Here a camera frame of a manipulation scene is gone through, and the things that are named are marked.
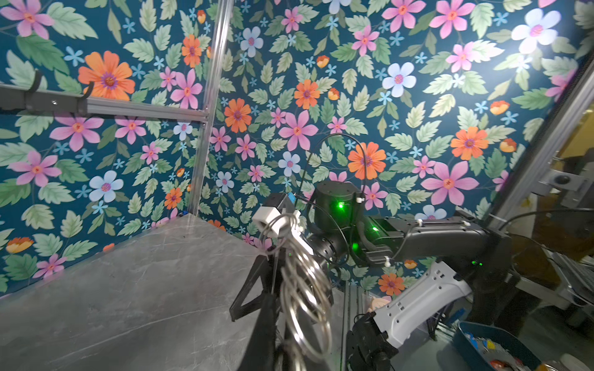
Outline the steel key holder plate with rings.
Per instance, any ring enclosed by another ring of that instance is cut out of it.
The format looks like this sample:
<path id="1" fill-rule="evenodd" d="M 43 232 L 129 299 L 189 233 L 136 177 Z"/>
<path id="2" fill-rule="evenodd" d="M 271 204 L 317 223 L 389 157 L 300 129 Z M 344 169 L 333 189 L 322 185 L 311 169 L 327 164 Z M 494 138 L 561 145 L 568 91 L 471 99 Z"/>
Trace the steel key holder plate with rings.
<path id="1" fill-rule="evenodd" d="M 333 347 L 332 284 L 323 269 L 323 258 L 316 256 L 303 236 L 296 213 L 274 216 L 262 233 L 277 237 L 273 252 L 286 249 L 279 292 L 288 334 L 280 346 L 282 367 L 306 370 L 307 361 L 323 365 Z"/>

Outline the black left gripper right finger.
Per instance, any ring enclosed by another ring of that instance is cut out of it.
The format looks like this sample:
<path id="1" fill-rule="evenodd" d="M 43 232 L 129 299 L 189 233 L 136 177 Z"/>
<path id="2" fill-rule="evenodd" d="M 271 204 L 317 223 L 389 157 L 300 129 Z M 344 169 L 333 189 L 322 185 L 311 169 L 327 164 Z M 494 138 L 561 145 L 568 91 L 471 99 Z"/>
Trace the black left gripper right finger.
<path id="1" fill-rule="evenodd" d="M 325 329 L 321 323 L 306 320 L 302 324 L 303 334 L 311 347 L 317 352 L 325 349 Z M 295 340 L 289 323 L 285 323 L 282 341 L 283 370 L 325 370 L 325 360 L 317 362 Z"/>

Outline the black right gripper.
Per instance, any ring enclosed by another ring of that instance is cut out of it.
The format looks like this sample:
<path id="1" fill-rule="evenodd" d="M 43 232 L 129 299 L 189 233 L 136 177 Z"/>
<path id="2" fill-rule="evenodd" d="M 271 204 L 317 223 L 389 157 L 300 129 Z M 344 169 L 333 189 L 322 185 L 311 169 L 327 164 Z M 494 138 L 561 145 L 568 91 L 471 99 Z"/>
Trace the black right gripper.
<path id="1" fill-rule="evenodd" d="M 334 304 L 333 283 L 329 278 L 332 258 L 326 256 L 330 249 L 328 241 L 312 235 L 303 237 L 312 253 L 296 251 L 296 295 L 299 306 L 332 306 Z M 278 273 L 275 272 L 275 258 L 259 255 L 229 308 L 232 322 L 238 321 L 260 310 L 265 297 L 278 297 Z M 256 284 L 261 284 L 260 293 L 248 301 Z"/>

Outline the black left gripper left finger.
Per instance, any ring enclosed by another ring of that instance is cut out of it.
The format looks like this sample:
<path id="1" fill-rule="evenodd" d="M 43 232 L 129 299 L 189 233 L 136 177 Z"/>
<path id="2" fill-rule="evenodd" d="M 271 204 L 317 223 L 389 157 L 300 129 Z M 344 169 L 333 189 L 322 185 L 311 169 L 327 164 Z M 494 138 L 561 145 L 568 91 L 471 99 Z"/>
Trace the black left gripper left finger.
<path id="1" fill-rule="evenodd" d="M 237 371 L 271 371 L 275 369 L 276 302 L 272 294 L 264 299 Z"/>

